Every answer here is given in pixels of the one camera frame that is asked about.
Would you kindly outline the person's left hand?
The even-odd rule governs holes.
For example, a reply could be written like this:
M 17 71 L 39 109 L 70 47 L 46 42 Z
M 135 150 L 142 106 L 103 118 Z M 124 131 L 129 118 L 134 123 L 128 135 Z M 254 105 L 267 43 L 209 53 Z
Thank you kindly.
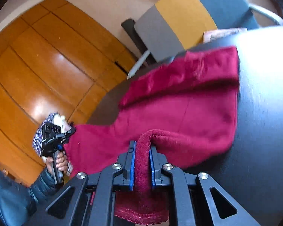
M 47 157 L 46 160 L 45 160 L 47 170 L 49 171 L 49 173 L 51 175 L 54 174 L 54 172 L 52 170 L 53 161 L 54 160 L 53 160 L 52 157 Z M 68 158 L 67 158 L 67 156 L 63 152 L 58 152 L 56 162 L 57 162 L 57 164 L 55 165 L 55 167 L 59 171 L 61 171 L 62 173 L 66 174 L 67 171 L 68 171 Z

